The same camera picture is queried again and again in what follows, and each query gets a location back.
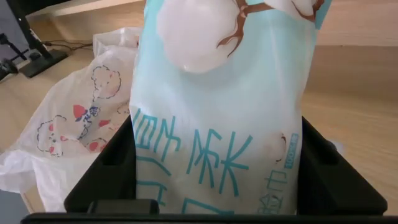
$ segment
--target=black cable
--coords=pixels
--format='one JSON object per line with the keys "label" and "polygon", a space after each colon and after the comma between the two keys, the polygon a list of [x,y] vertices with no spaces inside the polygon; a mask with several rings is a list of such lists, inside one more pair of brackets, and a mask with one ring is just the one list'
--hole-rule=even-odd
{"label": "black cable", "polygon": [[47,42],[47,43],[64,42],[64,43],[67,43],[67,44],[80,44],[80,45],[86,44],[86,43],[81,43],[81,42],[72,42],[70,40],[46,40],[46,41],[43,41],[43,42]]}
{"label": "black cable", "polygon": [[73,50],[78,50],[78,49],[85,49],[85,47],[91,47],[93,43],[91,44],[83,44],[82,46],[75,47]]}
{"label": "black cable", "polygon": [[53,44],[53,43],[50,43],[50,42],[42,42],[42,44],[44,44],[46,46],[49,46],[49,47],[51,47],[51,46],[66,47],[70,51],[75,51],[75,50],[78,50],[78,49],[92,50],[92,49],[86,49],[85,47],[91,47],[93,45],[93,43],[90,43],[90,44],[81,44],[78,47],[71,47],[71,46],[68,46],[68,45],[65,45],[65,44]]}
{"label": "black cable", "polygon": [[48,42],[43,42],[43,44],[46,45],[46,46],[49,46],[49,47],[51,47],[51,46],[58,46],[58,47],[66,47],[66,48],[68,48],[69,50],[73,50],[73,47],[70,47],[70,46],[65,45],[65,44],[52,44],[52,43],[48,43]]}

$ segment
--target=cotton towel package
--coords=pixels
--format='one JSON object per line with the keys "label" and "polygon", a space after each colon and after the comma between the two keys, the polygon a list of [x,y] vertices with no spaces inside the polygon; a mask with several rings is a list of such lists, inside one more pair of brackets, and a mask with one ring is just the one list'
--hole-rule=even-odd
{"label": "cotton towel package", "polygon": [[147,0],[130,112],[161,213],[293,214],[300,100],[331,0]]}

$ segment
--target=plastic packaging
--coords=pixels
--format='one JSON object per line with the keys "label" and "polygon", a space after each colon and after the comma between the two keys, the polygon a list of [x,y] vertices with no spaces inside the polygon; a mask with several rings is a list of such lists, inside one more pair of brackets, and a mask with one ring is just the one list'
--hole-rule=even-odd
{"label": "plastic packaging", "polygon": [[137,198],[161,213],[295,212],[300,100],[330,3],[147,1],[130,100]]}
{"label": "plastic packaging", "polygon": [[37,184],[46,211],[65,211],[65,197],[129,116],[140,32],[94,36],[95,59],[49,90],[17,142],[0,155],[1,190],[23,193]]}

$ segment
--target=cartoon bear print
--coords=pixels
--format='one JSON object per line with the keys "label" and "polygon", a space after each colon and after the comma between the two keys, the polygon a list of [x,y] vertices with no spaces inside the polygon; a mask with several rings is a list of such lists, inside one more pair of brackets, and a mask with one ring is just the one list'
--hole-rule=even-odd
{"label": "cartoon bear print", "polygon": [[91,79],[94,81],[93,102],[114,97],[122,85],[120,73],[105,65],[95,67]]}
{"label": "cartoon bear print", "polygon": [[56,115],[54,119],[41,123],[37,128],[37,149],[41,152],[47,152],[51,156],[62,156],[60,144],[68,141],[68,138],[59,134],[56,128],[57,125],[66,121],[65,117]]}
{"label": "cartoon bear print", "polygon": [[101,108],[97,106],[91,106],[86,109],[82,105],[73,105],[73,115],[75,116],[75,122],[83,123],[83,131],[78,136],[78,140],[83,139],[88,134],[88,129],[93,124],[95,117],[99,115]]}
{"label": "cartoon bear print", "polygon": [[113,114],[111,119],[112,122],[111,125],[109,125],[109,129],[112,131],[117,131],[120,128],[120,126],[123,124],[123,122],[125,122],[125,120],[129,115],[130,115],[129,102],[125,102],[121,106],[119,106],[118,109],[116,110],[116,113]]}
{"label": "cartoon bear print", "polygon": [[86,145],[86,148],[90,152],[102,152],[102,150],[104,150],[107,143],[108,142],[105,139],[98,138],[98,139],[92,140],[92,142],[88,143]]}

